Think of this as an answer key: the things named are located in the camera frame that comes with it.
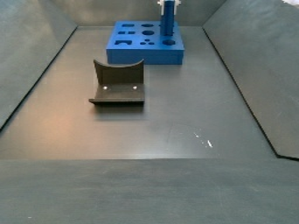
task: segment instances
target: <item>blue foam block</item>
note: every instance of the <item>blue foam block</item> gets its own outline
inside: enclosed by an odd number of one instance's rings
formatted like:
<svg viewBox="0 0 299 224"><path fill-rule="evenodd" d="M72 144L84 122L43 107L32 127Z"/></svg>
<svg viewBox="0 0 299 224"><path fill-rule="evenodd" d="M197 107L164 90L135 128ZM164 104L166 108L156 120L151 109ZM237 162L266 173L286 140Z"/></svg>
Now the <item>blue foam block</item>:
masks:
<svg viewBox="0 0 299 224"><path fill-rule="evenodd" d="M160 21L118 21L107 43L107 62L180 65L184 48L176 22L172 31L172 36L160 35Z"/></svg>

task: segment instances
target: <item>black plastic part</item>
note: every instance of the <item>black plastic part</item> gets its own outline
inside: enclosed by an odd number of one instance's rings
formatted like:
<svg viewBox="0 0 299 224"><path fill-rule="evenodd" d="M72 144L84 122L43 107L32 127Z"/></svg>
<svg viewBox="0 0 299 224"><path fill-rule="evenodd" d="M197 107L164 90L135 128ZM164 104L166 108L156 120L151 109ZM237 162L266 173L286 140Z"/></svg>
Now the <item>black plastic part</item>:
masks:
<svg viewBox="0 0 299 224"><path fill-rule="evenodd" d="M144 61L130 66L108 66L96 60L98 93L94 104L144 103Z"/></svg>

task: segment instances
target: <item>metal enclosure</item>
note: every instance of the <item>metal enclosure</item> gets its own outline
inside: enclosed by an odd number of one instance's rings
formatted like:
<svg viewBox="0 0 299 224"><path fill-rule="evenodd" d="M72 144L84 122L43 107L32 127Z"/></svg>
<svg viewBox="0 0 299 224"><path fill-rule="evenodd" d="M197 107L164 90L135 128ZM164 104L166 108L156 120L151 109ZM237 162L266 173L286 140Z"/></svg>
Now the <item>metal enclosure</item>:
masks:
<svg viewBox="0 0 299 224"><path fill-rule="evenodd" d="M229 0L205 30L277 153L299 158L299 10Z"/></svg>
<svg viewBox="0 0 299 224"><path fill-rule="evenodd" d="M76 25L47 0L0 0L0 129Z"/></svg>
<svg viewBox="0 0 299 224"><path fill-rule="evenodd" d="M52 0L79 25L114 25L118 20L160 20L158 0ZM184 0L180 25L202 26L227 0Z"/></svg>

